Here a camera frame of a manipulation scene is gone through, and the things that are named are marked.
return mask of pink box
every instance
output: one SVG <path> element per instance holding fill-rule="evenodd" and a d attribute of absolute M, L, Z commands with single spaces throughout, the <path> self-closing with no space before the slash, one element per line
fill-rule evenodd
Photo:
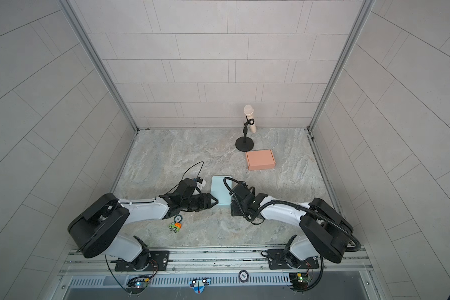
<path fill-rule="evenodd" d="M 274 154 L 270 149 L 245 152 L 249 171 L 275 168 Z"/>

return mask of marble floor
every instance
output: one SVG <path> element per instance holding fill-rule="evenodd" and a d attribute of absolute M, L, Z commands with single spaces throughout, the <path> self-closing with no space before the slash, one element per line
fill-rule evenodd
<path fill-rule="evenodd" d="M 208 183 L 212 175 L 228 175 L 266 193 L 291 202 L 312 201 L 314 197 L 330 202 L 306 131 L 303 128 L 258 128 L 249 136 L 253 150 L 272 149 L 275 169 L 248 171 L 244 152 L 235 148 L 243 135 L 241 129 L 141 130 L 133 145 L 114 191 L 126 199 L 147 199 L 166 193 L 179 183 L 192 165 L 204 161 L 200 177 Z M 188 178 L 196 177 L 200 165 Z M 126 225 L 122 233 L 136 235 L 149 247 L 230 246 L 286 243 L 300 228 L 275 220 L 252 225 L 242 217 L 232 217 L 229 207 L 213 207 L 184 217 L 178 233 L 168 229 L 173 219 L 142 221 Z"/>

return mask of back wall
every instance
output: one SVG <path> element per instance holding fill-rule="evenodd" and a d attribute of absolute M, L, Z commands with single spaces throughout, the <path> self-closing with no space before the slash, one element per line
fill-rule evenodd
<path fill-rule="evenodd" d="M 139 128 L 308 126 L 362 4 L 70 2 Z"/>

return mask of side wall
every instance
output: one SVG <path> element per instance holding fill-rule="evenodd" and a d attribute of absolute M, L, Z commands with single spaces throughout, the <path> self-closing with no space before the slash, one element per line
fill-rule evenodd
<path fill-rule="evenodd" d="M 310 124 L 362 1 L 70 0 L 139 128 Z"/>
<path fill-rule="evenodd" d="M 0 299 L 37 299 L 56 277 L 67 225 L 132 138 L 57 3 L 0 0 Z"/>
<path fill-rule="evenodd" d="M 377 0 L 313 135 L 387 298 L 446 299 L 450 0 Z"/>

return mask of robotic arm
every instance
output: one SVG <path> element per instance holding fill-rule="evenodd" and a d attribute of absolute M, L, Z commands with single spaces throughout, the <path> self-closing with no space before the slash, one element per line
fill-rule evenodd
<path fill-rule="evenodd" d="M 122 226 L 168 219 L 181 210 L 198 212 L 212 208 L 218 200 L 200 191 L 204 185 L 200 177 L 186 178 L 174 192 L 144 200 L 118 199 L 113 194 L 105 194 L 68 225 L 68 232 L 85 258 L 104 253 L 120 257 L 130 262 L 135 270 L 142 270 L 149 263 L 149 249 L 140 238 L 121 235 Z"/>
<path fill-rule="evenodd" d="M 227 181 L 237 185 L 232 189 Z M 353 227 L 324 200 L 292 203 L 278 200 L 264 193 L 255 196 L 255 188 L 248 188 L 244 181 L 225 177 L 223 183 L 232 195 L 232 216 L 242 216 L 248 222 L 256 218 L 278 220 L 300 227 L 304 236 L 293 236 L 283 250 L 283 259 L 290 267 L 299 268 L 308 257 L 322 256 L 333 263 L 340 263 L 345 251 L 361 248 Z M 348 247 L 349 241 L 354 244 Z"/>

